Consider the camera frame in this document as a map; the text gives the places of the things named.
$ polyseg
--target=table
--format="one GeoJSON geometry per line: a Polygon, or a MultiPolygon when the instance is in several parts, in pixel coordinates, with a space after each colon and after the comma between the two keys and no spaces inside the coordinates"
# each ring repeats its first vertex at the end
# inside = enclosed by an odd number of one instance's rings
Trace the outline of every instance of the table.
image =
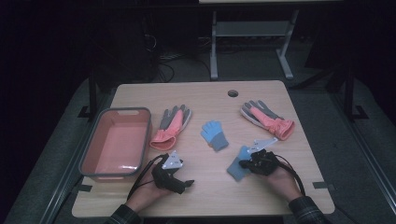
{"type": "MultiPolygon", "coordinates": [[[[112,107],[144,106],[152,115],[153,133],[158,129],[163,111],[173,105],[185,104],[192,117],[177,138],[173,150],[184,161],[175,177],[185,181],[194,179],[183,194],[172,194],[141,212],[142,217],[221,217],[268,216],[290,214],[287,203],[276,196],[255,175],[236,182],[226,169],[241,146],[251,146],[254,139],[270,139],[267,131],[253,125],[239,112],[249,100],[263,100],[279,116],[293,119],[296,128],[286,141],[276,142],[267,150],[286,158],[304,183],[306,195],[313,198],[325,214],[334,205],[329,191],[316,189],[315,182],[323,182],[312,150],[305,137],[290,97],[281,81],[233,81],[125,84],[118,87],[112,107]],[[237,91],[230,97],[229,91],[237,91]],[[230,143],[215,152],[200,135],[202,125],[218,120],[230,143]]],[[[148,160],[163,152],[151,148],[148,160]]],[[[108,217],[125,203],[133,183],[95,183],[84,177],[83,185],[92,186],[90,192],[80,191],[72,213],[75,217],[108,217]]]]}

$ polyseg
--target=plaid sleeve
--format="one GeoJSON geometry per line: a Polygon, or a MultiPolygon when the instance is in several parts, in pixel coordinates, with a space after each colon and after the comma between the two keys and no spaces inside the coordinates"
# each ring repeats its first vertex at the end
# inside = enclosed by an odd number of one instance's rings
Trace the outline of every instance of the plaid sleeve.
{"type": "Polygon", "coordinates": [[[289,208],[299,224],[331,223],[310,197],[300,197],[289,203],[289,208]]]}
{"type": "Polygon", "coordinates": [[[127,205],[122,204],[105,222],[106,224],[139,224],[139,215],[127,205]]]}

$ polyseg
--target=dark background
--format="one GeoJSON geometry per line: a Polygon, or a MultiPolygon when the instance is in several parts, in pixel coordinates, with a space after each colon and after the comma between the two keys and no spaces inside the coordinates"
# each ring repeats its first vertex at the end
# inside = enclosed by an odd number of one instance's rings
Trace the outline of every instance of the dark background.
{"type": "MultiPolygon", "coordinates": [[[[326,69],[334,63],[352,62],[357,78],[396,123],[396,10],[390,2],[348,1],[348,7],[315,14],[302,10],[293,38],[316,39],[307,66],[326,69]]],[[[149,82],[156,76],[156,60],[155,54],[145,51],[144,34],[155,34],[164,45],[210,35],[210,28],[206,29],[210,12],[157,12],[156,17],[142,21],[144,14],[125,11],[114,16],[87,6],[98,6],[98,2],[0,2],[0,221],[89,73],[98,74],[102,91],[122,82],[149,82]],[[122,39],[122,34],[134,41],[122,39]],[[134,50],[120,50],[125,46],[134,50]],[[131,59],[135,63],[124,66],[123,60],[131,59]]]]}

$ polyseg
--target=metal stand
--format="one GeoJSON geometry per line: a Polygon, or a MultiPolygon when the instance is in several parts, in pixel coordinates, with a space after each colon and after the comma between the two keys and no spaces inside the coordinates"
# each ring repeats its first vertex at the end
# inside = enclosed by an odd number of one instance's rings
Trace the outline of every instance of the metal stand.
{"type": "Polygon", "coordinates": [[[216,11],[213,12],[212,21],[212,50],[210,52],[210,79],[217,80],[218,63],[216,57],[217,36],[285,36],[282,48],[276,50],[276,55],[287,79],[292,79],[293,74],[286,59],[294,25],[299,10],[294,10],[289,21],[217,21],[216,11]]]}

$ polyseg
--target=cable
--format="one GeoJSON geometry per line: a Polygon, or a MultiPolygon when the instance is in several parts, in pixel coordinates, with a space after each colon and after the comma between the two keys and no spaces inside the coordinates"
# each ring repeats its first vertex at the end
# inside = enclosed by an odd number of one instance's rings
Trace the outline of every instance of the cable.
{"type": "Polygon", "coordinates": [[[140,181],[142,180],[143,176],[148,172],[149,168],[152,166],[152,164],[158,160],[159,158],[164,158],[165,155],[159,155],[153,160],[149,161],[148,164],[146,165],[145,169],[143,169],[142,173],[137,177],[136,181],[134,182],[134,185],[132,186],[131,190],[129,191],[127,200],[131,198],[131,195],[142,185],[139,185],[140,181]]]}
{"type": "Polygon", "coordinates": [[[344,209],[342,209],[340,206],[338,206],[336,203],[334,204],[334,206],[342,213],[344,214],[344,216],[346,216],[347,218],[349,218],[349,220],[351,220],[353,223],[355,224],[359,224],[359,222],[357,222],[353,217],[351,217],[346,211],[344,211],[344,209]]]}
{"type": "Polygon", "coordinates": [[[171,69],[172,75],[171,75],[171,77],[169,77],[169,79],[166,79],[166,76],[165,76],[165,74],[163,73],[163,70],[161,70],[160,68],[158,68],[158,72],[159,72],[158,76],[160,77],[160,80],[161,80],[162,82],[164,82],[164,83],[170,82],[170,81],[174,78],[174,76],[175,76],[175,69],[174,69],[172,66],[170,66],[170,65],[168,65],[168,64],[164,64],[164,63],[158,63],[158,65],[162,65],[162,66],[165,66],[165,67],[168,67],[169,69],[171,69]]]}
{"type": "Polygon", "coordinates": [[[297,173],[294,170],[292,170],[289,166],[283,164],[282,162],[279,162],[278,166],[282,167],[283,169],[285,169],[294,176],[294,178],[297,180],[298,186],[300,188],[300,192],[305,196],[303,181],[301,181],[301,178],[297,175],[297,173]]]}

